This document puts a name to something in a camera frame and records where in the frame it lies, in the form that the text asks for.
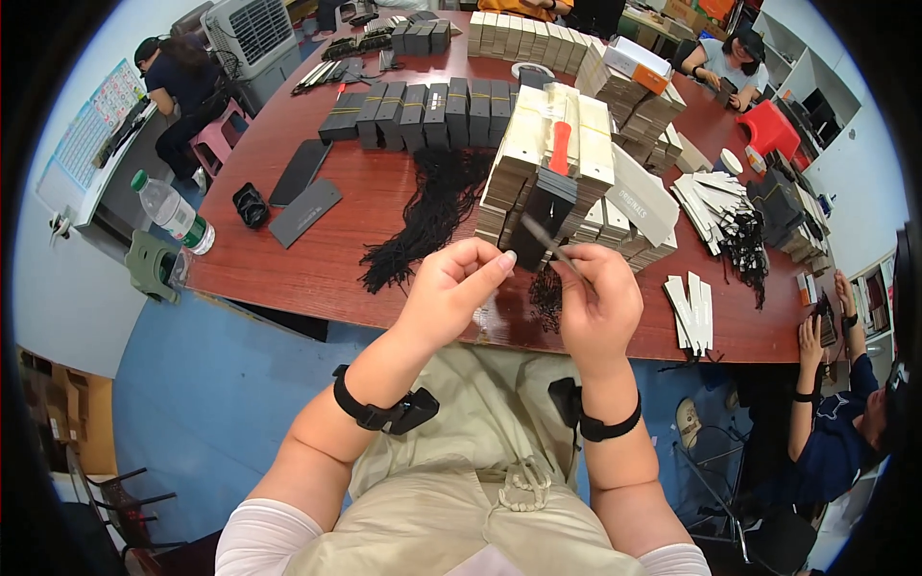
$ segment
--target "light blue shirt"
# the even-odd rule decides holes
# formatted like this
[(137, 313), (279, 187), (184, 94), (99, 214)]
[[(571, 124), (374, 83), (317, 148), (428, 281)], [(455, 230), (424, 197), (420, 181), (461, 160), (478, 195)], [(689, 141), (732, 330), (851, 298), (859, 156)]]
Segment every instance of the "light blue shirt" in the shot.
[[(746, 76), (739, 68), (732, 68), (727, 63), (727, 55), (723, 52), (724, 43), (713, 38), (701, 40), (704, 53), (707, 60), (704, 61), (702, 68), (726, 78), (733, 83), (738, 90), (743, 90), (747, 86), (754, 86), (762, 94), (765, 91), (765, 85), (768, 84), (768, 70), (765, 64), (759, 64), (759, 69), (752, 76)], [(714, 89), (710, 84), (705, 84), (711, 90)]]

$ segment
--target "beige pants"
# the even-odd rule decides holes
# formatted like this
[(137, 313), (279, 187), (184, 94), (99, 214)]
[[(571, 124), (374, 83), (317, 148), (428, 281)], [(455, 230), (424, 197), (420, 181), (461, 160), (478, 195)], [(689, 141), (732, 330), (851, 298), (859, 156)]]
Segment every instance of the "beige pants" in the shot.
[(439, 414), (381, 434), (353, 470), (353, 504), (287, 574), (445, 574), (493, 544), (525, 574), (642, 574), (575, 494), (573, 431), (548, 396), (569, 357), (451, 345), (414, 388)]

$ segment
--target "red-brown table surface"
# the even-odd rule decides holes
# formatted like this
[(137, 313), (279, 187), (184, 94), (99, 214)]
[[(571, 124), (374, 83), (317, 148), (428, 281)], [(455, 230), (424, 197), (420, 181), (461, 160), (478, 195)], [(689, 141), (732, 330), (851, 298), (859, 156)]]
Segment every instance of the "red-brown table surface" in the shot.
[[(451, 76), (513, 80), (509, 62), (491, 58), (467, 59), (469, 13), (443, 12), (465, 34), (453, 38), (449, 52), (441, 56), (401, 56), (406, 67), (388, 72), (382, 80), (405, 80), (409, 84), (447, 82)], [(316, 138), (317, 129), (333, 107), (337, 85), (315, 88), (306, 95), (290, 96), (291, 89), (320, 62), (318, 49), (282, 85), (234, 148), (228, 162), (211, 186), (200, 213), (215, 227), (211, 250), (194, 257), (186, 286), (192, 290), (239, 300), (286, 312), (294, 312), (366, 326), (387, 328), (396, 320), (406, 296), (394, 286), (369, 294), (360, 276), (359, 260), (365, 244), (378, 244), (403, 228), (404, 205), (412, 196), (415, 167), (406, 152), (362, 150), (359, 142), (336, 142), (318, 176), (332, 181), (342, 200), (310, 227), (288, 250), (263, 226), (247, 229), (237, 215), (231, 197), (252, 182), (265, 198), (288, 165), (298, 145)], [(377, 53), (365, 57), (366, 70), (377, 70)], [(563, 76), (572, 84), (571, 76)], [(735, 114), (724, 110), (706, 88), (676, 75), (674, 83), (688, 108), (674, 122), (709, 159), (727, 147), (743, 158), (746, 136)], [(363, 83), (348, 91), (366, 91)], [(680, 172), (673, 167), (663, 177), (669, 187)], [(755, 174), (746, 167), (741, 181)], [(280, 208), (272, 208), (272, 216)], [(477, 210), (462, 223), (456, 239), (473, 234)], [(801, 271), (790, 257), (769, 250), (771, 272), (765, 281), (765, 304), (755, 309), (752, 288), (734, 278), (711, 258), (684, 213), (676, 226), (679, 249), (637, 274), (644, 295), (644, 315), (628, 347), (632, 358), (684, 359), (676, 337), (675, 318), (663, 291), (667, 275), (687, 279), (688, 271), (712, 286), (714, 345), (717, 356), (732, 362), (796, 362), (796, 326), (809, 311), (800, 305), (797, 280)], [(561, 352), (558, 335), (545, 333), (532, 318), (528, 286), (532, 275), (518, 270), (495, 297), (475, 315), (462, 335), (502, 346)], [(832, 274), (820, 285), (832, 294)]]

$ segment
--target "hand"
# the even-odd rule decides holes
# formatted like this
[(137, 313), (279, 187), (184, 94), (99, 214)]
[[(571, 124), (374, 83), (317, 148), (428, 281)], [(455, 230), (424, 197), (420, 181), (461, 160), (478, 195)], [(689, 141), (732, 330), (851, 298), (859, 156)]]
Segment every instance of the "hand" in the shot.
[(720, 76), (714, 72), (705, 70), (704, 68), (698, 68), (698, 77), (713, 86), (715, 90), (720, 89)]
[(596, 290), (593, 294), (567, 264), (550, 263), (563, 283), (563, 344), (584, 381), (604, 378), (623, 363), (644, 312), (644, 299), (619, 253), (598, 244), (563, 250)]
[(474, 311), (512, 275), (515, 253), (480, 238), (456, 242), (422, 261), (395, 329), (430, 353), (464, 332)]
[(798, 341), (800, 342), (800, 367), (806, 370), (816, 370), (822, 359), (822, 344), (820, 344), (820, 316), (810, 316), (798, 327)]
[(842, 302), (842, 308), (845, 310), (845, 316), (855, 315), (855, 297), (852, 295), (852, 283), (848, 281), (842, 270), (835, 271), (835, 295)]

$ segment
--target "bottle label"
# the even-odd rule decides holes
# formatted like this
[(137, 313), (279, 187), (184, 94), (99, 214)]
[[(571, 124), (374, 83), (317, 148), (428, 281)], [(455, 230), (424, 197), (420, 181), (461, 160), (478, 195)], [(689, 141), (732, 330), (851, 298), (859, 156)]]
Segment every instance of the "bottle label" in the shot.
[(198, 246), (198, 243), (205, 238), (205, 230), (208, 228), (208, 223), (205, 222), (204, 218), (198, 216), (195, 212), (193, 214), (195, 218), (192, 220), (192, 226), (183, 236), (183, 246), (190, 249)]
[(179, 205), (176, 206), (176, 214), (174, 214), (166, 224), (163, 224), (161, 228), (168, 231), (176, 240), (182, 240), (189, 232), (194, 222), (195, 210), (189, 206), (185, 198), (180, 197)]

